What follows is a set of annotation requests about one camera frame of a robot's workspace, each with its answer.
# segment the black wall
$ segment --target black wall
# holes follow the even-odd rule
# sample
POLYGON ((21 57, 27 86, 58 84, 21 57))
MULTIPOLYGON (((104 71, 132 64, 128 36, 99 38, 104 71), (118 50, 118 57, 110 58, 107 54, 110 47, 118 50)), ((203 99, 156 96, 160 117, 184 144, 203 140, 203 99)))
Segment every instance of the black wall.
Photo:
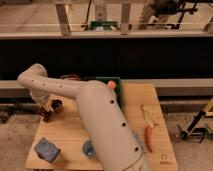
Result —
POLYGON ((52 77, 206 78, 213 77, 213 38, 0 40, 1 79, 36 62, 52 77))

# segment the red object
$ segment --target red object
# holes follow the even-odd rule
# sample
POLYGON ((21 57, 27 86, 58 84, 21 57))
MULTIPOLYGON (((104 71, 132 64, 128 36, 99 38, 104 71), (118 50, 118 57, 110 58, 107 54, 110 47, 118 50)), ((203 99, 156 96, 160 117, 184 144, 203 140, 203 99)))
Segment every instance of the red object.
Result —
POLYGON ((115 90, 115 88, 117 86, 115 81, 112 81, 112 80, 108 81, 107 85, 113 90, 115 90))
POLYGON ((151 146, 151 131, 152 131, 152 128, 150 128, 149 126, 146 127, 146 137, 145 137, 145 140, 146 140, 146 145, 147 145, 147 148, 149 150, 150 153, 153 153, 153 150, 152 150, 152 146, 151 146))

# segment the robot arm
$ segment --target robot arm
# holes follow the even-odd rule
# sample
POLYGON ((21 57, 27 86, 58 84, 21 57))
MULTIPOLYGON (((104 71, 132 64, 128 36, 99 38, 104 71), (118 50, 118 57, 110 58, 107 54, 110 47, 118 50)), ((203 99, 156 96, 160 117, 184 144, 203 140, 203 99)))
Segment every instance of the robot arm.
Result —
POLYGON ((18 77, 40 105, 49 93, 76 99, 79 115, 105 171, 148 171, 144 153, 131 132, 112 90, 100 81, 47 78, 46 69, 34 64, 18 77))

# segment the wooden tabletop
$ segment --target wooden tabletop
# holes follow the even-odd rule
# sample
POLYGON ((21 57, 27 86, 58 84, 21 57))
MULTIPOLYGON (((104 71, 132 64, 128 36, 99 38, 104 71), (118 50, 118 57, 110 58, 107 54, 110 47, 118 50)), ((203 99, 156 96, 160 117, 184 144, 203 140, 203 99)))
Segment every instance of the wooden tabletop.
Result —
MULTIPOLYGON (((133 132, 137 133, 144 144, 147 123, 140 106, 145 105, 158 114, 159 125, 152 129, 151 144, 153 153, 145 147, 146 157, 153 171, 178 170, 176 158, 170 142, 167 127, 162 115, 155 87, 152 84, 125 83, 123 87, 124 115, 133 132)), ((77 113, 73 100, 52 95, 63 101, 64 112, 54 114, 49 123, 40 122, 32 147, 26 161, 28 169, 63 169, 63 170, 103 170, 98 159, 88 159, 82 153, 82 144, 89 139, 77 113), (48 163, 37 157, 33 150, 41 137, 53 142, 62 151, 57 159, 48 163)))

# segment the floor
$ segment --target floor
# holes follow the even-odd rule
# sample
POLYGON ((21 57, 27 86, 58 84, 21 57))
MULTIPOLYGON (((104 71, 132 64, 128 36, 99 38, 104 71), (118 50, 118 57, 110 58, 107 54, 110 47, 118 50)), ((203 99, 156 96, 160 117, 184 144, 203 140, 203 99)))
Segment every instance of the floor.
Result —
MULTIPOLYGON (((212 171, 213 139, 183 141, 179 136, 180 125, 185 129, 208 99, 160 100, 171 142, 180 171, 212 171)), ((38 127, 38 115, 13 115, 6 124, 0 124, 0 171, 27 171, 25 160, 38 127)), ((207 120, 213 130, 213 123, 207 120)))
MULTIPOLYGON (((137 28, 138 19, 143 9, 142 2, 147 0, 133 0, 130 13, 130 23, 133 29, 137 28)), ((81 24, 85 22, 87 4, 86 0, 73 3, 68 11, 68 19, 72 31, 82 30, 81 24)), ((181 25, 181 30, 203 29, 210 21, 213 13, 212 5, 199 4, 198 12, 194 15, 186 14, 181 25)), ((110 1, 107 5, 108 20, 121 20, 121 3, 118 0, 110 1)), ((169 17, 168 23, 176 23, 179 14, 169 17)), ((91 5, 89 21, 94 20, 94 5, 91 5)), ((59 23, 53 1, 33 0, 30 5, 3 5, 0 7, 0 32, 59 32, 59 23)))

